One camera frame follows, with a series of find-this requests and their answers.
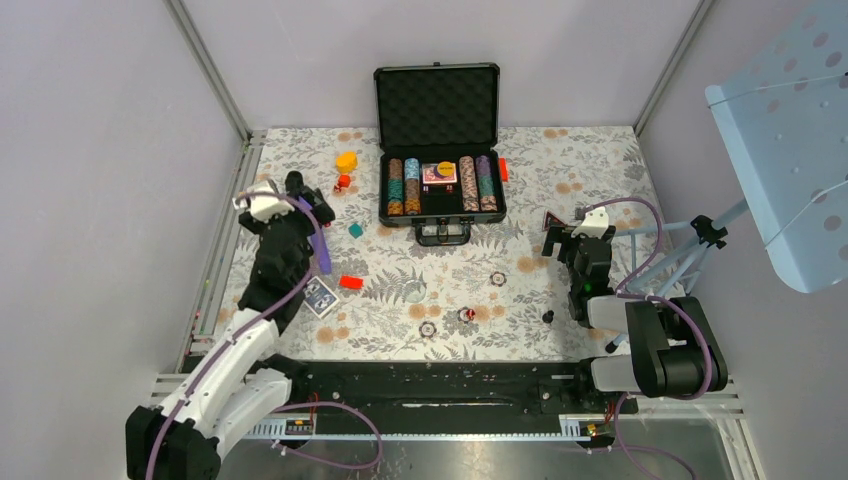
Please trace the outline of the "clear plastic disc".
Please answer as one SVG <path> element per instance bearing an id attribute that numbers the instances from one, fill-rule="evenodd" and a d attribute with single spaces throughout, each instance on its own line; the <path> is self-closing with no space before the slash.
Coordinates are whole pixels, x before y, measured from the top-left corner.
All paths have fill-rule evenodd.
<path id="1" fill-rule="evenodd" d="M 408 303 L 420 303 L 426 298 L 426 295 L 427 285 L 422 280 L 410 280 L 404 285 L 403 298 Z"/>

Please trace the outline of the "black poker chip case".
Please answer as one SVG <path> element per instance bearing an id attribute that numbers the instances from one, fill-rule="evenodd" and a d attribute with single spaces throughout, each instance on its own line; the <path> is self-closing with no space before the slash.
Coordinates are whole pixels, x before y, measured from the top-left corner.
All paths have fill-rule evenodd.
<path id="1" fill-rule="evenodd" d="M 459 246 L 471 238 L 474 225 L 498 223 L 507 207 L 495 150 L 498 142 L 500 68 L 494 62 L 434 63 L 381 67 L 374 71 L 378 119 L 378 218 L 386 227 L 410 227 L 423 247 Z M 491 161 L 496 211 L 463 209 L 459 159 L 481 155 Z M 421 213 L 390 216 L 387 212 L 388 163 L 392 158 L 420 162 Z M 458 181 L 424 185 L 421 167 L 450 161 Z"/>

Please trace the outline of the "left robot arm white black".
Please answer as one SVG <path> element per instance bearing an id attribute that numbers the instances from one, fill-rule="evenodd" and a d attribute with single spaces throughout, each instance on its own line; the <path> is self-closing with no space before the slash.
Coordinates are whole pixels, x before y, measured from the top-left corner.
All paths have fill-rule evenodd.
<path id="1" fill-rule="evenodd" d="M 125 424 L 131 479 L 214 479 L 233 444 L 275 405 L 296 411 L 310 385 L 263 369 L 242 380 L 281 336 L 306 300 L 308 282 L 332 262 L 323 228 L 335 212 L 317 190 L 254 186 L 233 200 L 239 223 L 259 238 L 251 277 L 225 332 L 190 375 L 155 407 L 137 407 Z"/>

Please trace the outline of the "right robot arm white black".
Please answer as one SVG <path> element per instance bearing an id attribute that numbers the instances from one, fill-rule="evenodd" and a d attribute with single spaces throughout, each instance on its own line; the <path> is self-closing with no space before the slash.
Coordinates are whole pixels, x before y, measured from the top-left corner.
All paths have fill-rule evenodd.
<path id="1" fill-rule="evenodd" d="M 542 247 L 542 256 L 555 257 L 566 268 L 571 318 L 588 330 L 623 334 L 630 344 L 627 354 L 580 362 L 573 386 L 577 405 L 597 412 L 613 393 L 691 398 L 723 390 L 729 381 L 727 364 L 696 298 L 666 299 L 612 288 L 614 232 L 608 228 L 590 237 L 554 225 Z"/>

